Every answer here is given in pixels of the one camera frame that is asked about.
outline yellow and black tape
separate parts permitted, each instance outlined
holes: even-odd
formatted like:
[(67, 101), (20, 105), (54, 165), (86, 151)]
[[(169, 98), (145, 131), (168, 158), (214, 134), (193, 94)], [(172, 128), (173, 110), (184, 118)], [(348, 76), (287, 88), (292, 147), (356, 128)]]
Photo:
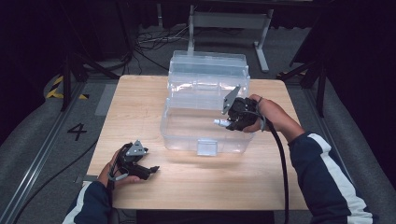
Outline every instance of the yellow and black tape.
[[(64, 80), (64, 76), (62, 75), (59, 75), (58, 78), (56, 78), (56, 80), (52, 84), (52, 87), (49, 90), (49, 93), (47, 93), (47, 98), (59, 98), (59, 99), (64, 98), (64, 95), (62, 93), (56, 92), (63, 80)], [(89, 98), (90, 98), (89, 94), (81, 94), (78, 97), (78, 99), (80, 100), (88, 100)]]

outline human arm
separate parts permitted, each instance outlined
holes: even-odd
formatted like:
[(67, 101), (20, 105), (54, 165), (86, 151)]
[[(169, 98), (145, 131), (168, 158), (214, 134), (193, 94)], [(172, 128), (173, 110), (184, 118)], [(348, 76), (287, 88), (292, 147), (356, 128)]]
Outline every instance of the human arm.
[[(276, 103), (250, 96), (259, 102), (260, 113), (271, 120), (290, 146), (291, 164), (313, 218), (311, 223), (375, 223), (341, 166), (337, 164), (330, 145), (317, 134), (305, 132)], [(244, 132), (260, 129), (260, 122), (246, 127)]]
[[(97, 180), (85, 185), (81, 189), (78, 196), (71, 203), (63, 224), (107, 224), (107, 220), (111, 212), (110, 200), (112, 193), (106, 188), (108, 182), (107, 174), (110, 170), (110, 166), (114, 164), (114, 161), (117, 158), (117, 153), (118, 151), (114, 154), (112, 160), (105, 165)], [(119, 188), (120, 186), (128, 183), (132, 184), (139, 180), (139, 177), (130, 175), (122, 180), (116, 181), (115, 188)]]

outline striped sleeve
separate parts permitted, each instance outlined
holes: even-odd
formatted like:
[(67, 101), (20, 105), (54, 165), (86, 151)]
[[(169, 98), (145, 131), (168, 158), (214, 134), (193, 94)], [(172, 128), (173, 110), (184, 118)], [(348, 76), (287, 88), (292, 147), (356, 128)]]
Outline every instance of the striped sleeve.
[(111, 206), (105, 186), (94, 181), (85, 185), (70, 205), (63, 224), (107, 224)]
[(347, 178), (330, 145), (315, 133), (304, 133), (290, 143), (291, 164), (311, 223), (375, 223), (362, 197)]

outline clear plastic container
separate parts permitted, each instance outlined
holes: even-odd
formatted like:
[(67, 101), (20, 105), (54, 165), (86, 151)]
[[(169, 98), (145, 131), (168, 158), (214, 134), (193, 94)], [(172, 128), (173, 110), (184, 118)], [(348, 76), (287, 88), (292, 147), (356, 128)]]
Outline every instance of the clear plastic container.
[(253, 133), (229, 131), (213, 121), (228, 118), (221, 114), (223, 99), (237, 85), (238, 96), (247, 97), (249, 81), (245, 55), (175, 51), (161, 122), (165, 147), (206, 156), (245, 152)]

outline wooden table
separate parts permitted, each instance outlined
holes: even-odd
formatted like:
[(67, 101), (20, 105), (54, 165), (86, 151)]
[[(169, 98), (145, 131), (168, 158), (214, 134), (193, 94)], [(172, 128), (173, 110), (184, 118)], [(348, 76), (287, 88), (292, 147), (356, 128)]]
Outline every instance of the wooden table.
[[(148, 148), (139, 164), (160, 166), (147, 181), (114, 191), (114, 206), (124, 209), (283, 210), (282, 167), (274, 137), (257, 132), (243, 154), (200, 157), (195, 151), (169, 150), (160, 133), (167, 77), (121, 77), (87, 175), (99, 175), (114, 152), (139, 139)], [(250, 81), (250, 93), (279, 103), (294, 119), (285, 84)], [(286, 140), (290, 209), (307, 209), (290, 163)]]

